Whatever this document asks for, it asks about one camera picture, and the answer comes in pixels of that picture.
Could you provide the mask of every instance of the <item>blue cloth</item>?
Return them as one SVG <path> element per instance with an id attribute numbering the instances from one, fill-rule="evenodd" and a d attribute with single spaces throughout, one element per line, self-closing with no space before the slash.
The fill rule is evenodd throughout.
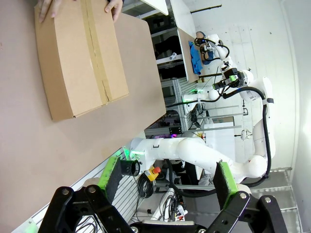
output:
<path id="1" fill-rule="evenodd" d="M 194 43 L 189 41 L 190 46 L 190 54 L 191 54 L 191 63 L 193 72 L 195 74 L 201 74 L 201 70 L 203 69 L 201 65 L 200 52 L 195 49 Z"/>
<path id="2" fill-rule="evenodd" d="M 207 51 L 207 54 L 208 54 L 208 59 L 209 60 L 212 60 L 214 58 L 213 51 Z M 202 62 L 203 62 L 204 65 L 208 65 L 209 63 L 211 63 L 211 61 L 206 61 L 206 60 L 203 60 Z"/>

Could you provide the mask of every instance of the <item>person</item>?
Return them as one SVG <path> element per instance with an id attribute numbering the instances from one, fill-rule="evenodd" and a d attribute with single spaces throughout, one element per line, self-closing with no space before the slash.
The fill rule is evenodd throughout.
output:
<path id="1" fill-rule="evenodd" d="M 116 22 L 123 6 L 124 0 L 111 0 L 105 7 L 105 12 L 112 12 L 113 21 Z M 62 0 L 38 0 L 40 14 L 39 22 L 42 23 L 50 7 L 52 7 L 51 17 L 54 18 Z"/>

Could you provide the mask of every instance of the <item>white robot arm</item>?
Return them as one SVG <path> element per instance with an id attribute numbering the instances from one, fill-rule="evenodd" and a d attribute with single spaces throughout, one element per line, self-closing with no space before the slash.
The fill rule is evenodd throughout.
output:
<path id="1" fill-rule="evenodd" d="M 258 178 L 267 175 L 271 167 L 271 158 L 275 155 L 275 141 L 273 134 L 273 93 L 272 85 L 268 78 L 254 80 L 249 70 L 237 70 L 228 52 L 226 52 L 218 41 L 217 35 L 205 37 L 209 48 L 217 51 L 222 63 L 221 72 L 223 78 L 213 85 L 213 89 L 205 93 L 195 95 L 184 95 L 183 103 L 188 111 L 200 101 L 215 101 L 219 98 L 217 90 L 225 87 L 238 87 L 239 89 L 221 96 L 227 99 L 235 94 L 245 101 L 262 99 L 263 115 L 253 128 L 254 155 L 245 163 L 237 163 L 220 152 L 207 147 L 199 138 L 172 138 L 172 139 L 134 139 L 130 148 L 130 159 L 138 159 L 141 170 L 148 170 L 155 160 L 170 159 L 183 160 L 199 166 L 212 175 L 215 174 L 216 163 L 220 160 L 229 164 L 230 170 L 236 183 L 245 178 Z"/>
<path id="2" fill-rule="evenodd" d="M 264 124 L 263 119 L 260 120 L 253 128 L 253 142 L 255 146 L 254 155 L 245 163 L 237 163 L 220 152 L 209 148 L 200 138 L 170 138 L 170 139 L 141 139 L 136 138 L 132 141 L 130 149 L 130 158 L 138 159 L 141 163 L 141 170 L 148 170 L 155 160 L 170 159 L 183 160 L 188 163 L 199 166 L 211 174 L 215 174 L 216 163 L 220 160 L 229 164 L 236 183 L 242 182 L 245 178 L 258 178 L 263 176 L 267 170 L 270 170 L 271 158 L 275 155 L 275 141 L 273 136 L 273 99 L 271 83 L 268 78 L 254 81 L 252 85 L 246 87 L 248 89 L 255 88 L 264 93 L 263 104 L 266 105 Z M 241 97 L 246 101 L 253 101 L 261 97 L 256 92 L 239 90 L 234 91 L 235 94 L 240 93 Z M 268 144 L 266 146 L 265 125 L 268 129 Z"/>

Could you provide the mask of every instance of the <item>table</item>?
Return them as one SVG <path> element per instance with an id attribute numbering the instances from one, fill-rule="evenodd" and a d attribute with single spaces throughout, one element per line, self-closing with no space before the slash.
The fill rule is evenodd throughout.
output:
<path id="1" fill-rule="evenodd" d="M 73 184 L 166 112 L 148 25 L 121 15 L 115 27 L 130 95 L 52 122 L 35 44 L 36 3 L 3 0 L 0 8 L 0 232 L 11 232 L 56 188 Z"/>

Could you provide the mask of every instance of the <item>cable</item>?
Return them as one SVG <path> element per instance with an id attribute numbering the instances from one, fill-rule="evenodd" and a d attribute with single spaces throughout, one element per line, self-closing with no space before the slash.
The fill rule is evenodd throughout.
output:
<path id="1" fill-rule="evenodd" d="M 169 159 L 165 159 L 165 162 L 167 163 L 169 167 L 169 181 L 170 181 L 170 187 L 175 190 L 175 192 L 181 196 L 184 196 L 186 198 L 200 198 L 209 196 L 216 193 L 216 189 L 210 190 L 210 191 L 204 191 L 202 193 L 185 193 L 181 191 L 179 188 L 176 187 L 176 185 L 173 182 L 173 167 Z"/>
<path id="2" fill-rule="evenodd" d="M 142 198 L 149 198 L 154 192 L 154 185 L 145 174 L 142 174 L 138 179 L 138 189 Z"/>
<path id="3" fill-rule="evenodd" d="M 87 226 L 93 226 L 93 233 L 96 233 L 97 229 L 96 229 L 96 226 L 93 223 L 88 223 L 88 224 L 80 227 L 80 229 L 77 230 L 76 233 L 79 232 L 80 230 L 82 230 L 83 228 L 87 227 Z"/>
<path id="4" fill-rule="evenodd" d="M 261 99 L 264 100 L 265 99 L 265 96 L 264 94 L 258 90 L 257 88 L 254 88 L 254 87 L 242 87 L 238 90 L 235 90 L 229 94 L 224 94 L 223 95 L 223 98 L 224 99 L 227 99 L 229 97 L 232 97 L 242 91 L 254 91 L 256 92 L 258 95 L 260 95 Z M 262 123 L 263 123 L 263 131 L 264 131 L 264 137 L 265 137 L 265 141 L 266 141 L 266 149 L 267 149 L 267 170 L 265 172 L 265 174 L 263 175 L 263 177 L 261 179 L 259 179 L 258 181 L 256 182 L 253 182 L 253 183 L 244 183 L 244 185 L 247 185 L 248 187 L 255 187 L 259 184 L 261 184 L 265 179 L 268 178 L 268 175 L 270 173 L 270 170 L 271 170 L 271 151 L 270 151 L 270 141 L 269 141 L 269 133 L 268 133 L 268 127 L 267 127 L 267 105 L 265 104 L 263 106 L 263 110 L 262 110 Z"/>
<path id="5" fill-rule="evenodd" d="M 94 216 L 88 216 L 83 222 L 80 222 L 80 223 L 77 225 L 77 227 L 79 227 L 79 226 L 85 224 L 85 223 L 86 223 L 87 221 L 89 221 L 90 219 L 93 219 L 93 221 L 94 221 L 95 224 L 94 224 L 94 223 L 88 223 L 88 224 L 86 224 L 86 225 L 80 227 L 80 228 L 76 231 L 76 233 L 79 232 L 79 231 L 80 231 L 81 229 L 83 229 L 84 227 L 91 226 L 91 225 L 93 226 L 93 233 L 98 232 L 97 221 L 96 221 L 96 219 L 95 219 Z"/>
<path id="6" fill-rule="evenodd" d="M 139 204 L 139 199 L 140 198 L 149 198 L 154 191 L 154 185 L 152 182 L 150 182 L 145 174 L 142 174 L 138 182 L 136 181 L 135 177 L 133 176 L 133 179 L 137 185 L 137 190 L 138 190 L 138 196 L 137 196 L 137 202 L 136 202 L 136 208 L 135 208 L 135 214 L 137 220 L 139 221 L 139 218 L 137 216 L 137 209 L 138 209 L 138 204 Z"/>
<path id="7" fill-rule="evenodd" d="M 217 99 L 215 100 L 201 100 L 201 102 L 206 102 L 206 103 L 214 103 L 216 101 L 218 101 L 220 99 L 221 96 L 219 96 Z M 182 102 L 182 103 L 175 103 L 175 104 L 172 104 L 172 105 L 168 105 L 166 106 L 166 108 L 171 108 L 171 107 L 175 107 L 175 106 L 179 106 L 179 105 L 182 105 L 182 104 L 190 104 L 190 103 L 196 103 L 198 102 L 197 100 L 194 100 L 194 101 L 190 101 L 190 102 Z"/>
<path id="8" fill-rule="evenodd" d="M 173 196 L 173 195 L 169 195 L 167 198 L 166 198 L 166 200 L 165 200 L 165 202 L 164 202 L 164 208 L 163 208 L 163 216 L 162 216 L 162 218 L 163 218 L 163 221 L 165 221 L 165 220 L 167 220 L 167 219 L 169 219 L 169 218 L 165 218 L 165 212 L 166 212 L 166 208 L 168 207 L 170 207 L 170 205 L 171 205 L 171 203 L 169 204 L 169 205 L 167 205 L 168 204 L 168 202 L 169 201 L 174 201 L 174 199 L 175 199 L 175 195 Z"/>
<path id="9" fill-rule="evenodd" d="M 219 68 L 219 67 L 217 67 L 217 70 L 216 70 L 215 80 L 216 80 L 216 77 L 217 77 L 218 68 Z"/>
<path id="10" fill-rule="evenodd" d="M 138 217 L 150 217 L 150 218 L 154 218 L 154 219 L 158 220 L 157 217 L 153 217 L 153 216 L 138 216 Z"/>
<path id="11" fill-rule="evenodd" d="M 221 44 L 219 44 L 218 46 L 220 46 L 220 47 L 223 47 L 223 48 L 226 48 L 227 50 L 228 50 L 228 53 L 227 53 L 227 55 L 225 56 L 226 58 L 229 56 L 229 54 L 230 54 L 230 49 L 226 46 L 226 45 L 221 45 Z"/>

